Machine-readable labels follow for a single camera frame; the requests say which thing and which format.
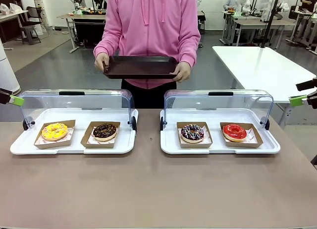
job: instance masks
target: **brown tray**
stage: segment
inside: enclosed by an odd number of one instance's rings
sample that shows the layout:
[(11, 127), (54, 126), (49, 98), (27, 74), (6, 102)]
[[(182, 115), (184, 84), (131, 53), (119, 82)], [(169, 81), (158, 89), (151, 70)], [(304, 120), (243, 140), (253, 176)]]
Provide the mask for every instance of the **brown tray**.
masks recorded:
[(110, 57), (104, 75), (109, 79), (173, 79), (177, 61), (172, 57)]

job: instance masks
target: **sleeve cuff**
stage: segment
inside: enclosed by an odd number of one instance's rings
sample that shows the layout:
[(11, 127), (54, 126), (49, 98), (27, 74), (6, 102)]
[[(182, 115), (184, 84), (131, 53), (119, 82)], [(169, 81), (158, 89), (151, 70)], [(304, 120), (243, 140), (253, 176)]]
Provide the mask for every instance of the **sleeve cuff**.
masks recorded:
[(189, 55), (183, 55), (180, 62), (187, 62), (189, 63), (190, 67), (193, 68), (195, 64), (195, 59)]
[(97, 57), (100, 53), (106, 53), (107, 55), (109, 55), (108, 51), (106, 50), (106, 48), (104, 47), (96, 47), (94, 49), (94, 55), (95, 57)]

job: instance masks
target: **pink hoodie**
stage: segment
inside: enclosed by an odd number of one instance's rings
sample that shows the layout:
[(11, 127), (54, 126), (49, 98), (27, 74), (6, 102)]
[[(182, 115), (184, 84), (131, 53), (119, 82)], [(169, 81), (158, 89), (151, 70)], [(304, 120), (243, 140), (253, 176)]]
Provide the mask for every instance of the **pink hoodie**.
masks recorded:
[[(103, 39), (94, 55), (167, 56), (191, 67), (196, 62), (198, 31), (196, 0), (108, 0)], [(128, 79), (152, 89), (172, 80)]]

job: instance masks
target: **yellow donut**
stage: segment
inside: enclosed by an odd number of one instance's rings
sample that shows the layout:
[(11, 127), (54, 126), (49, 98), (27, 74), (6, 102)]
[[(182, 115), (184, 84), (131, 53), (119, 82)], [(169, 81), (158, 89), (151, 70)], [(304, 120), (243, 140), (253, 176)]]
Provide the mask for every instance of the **yellow donut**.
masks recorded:
[(42, 131), (42, 136), (47, 141), (57, 141), (65, 137), (68, 133), (67, 126), (63, 123), (54, 123), (46, 126)]

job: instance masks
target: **white plastic bag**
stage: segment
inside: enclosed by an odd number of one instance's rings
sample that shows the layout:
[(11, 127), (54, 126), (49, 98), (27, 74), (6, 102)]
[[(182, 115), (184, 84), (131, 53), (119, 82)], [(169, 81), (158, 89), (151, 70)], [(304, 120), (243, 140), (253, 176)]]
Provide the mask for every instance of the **white plastic bag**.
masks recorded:
[(0, 11), (3, 15), (8, 15), (10, 13), (10, 9), (4, 3), (0, 4)]
[(22, 8), (19, 5), (10, 3), (10, 12), (21, 12)]

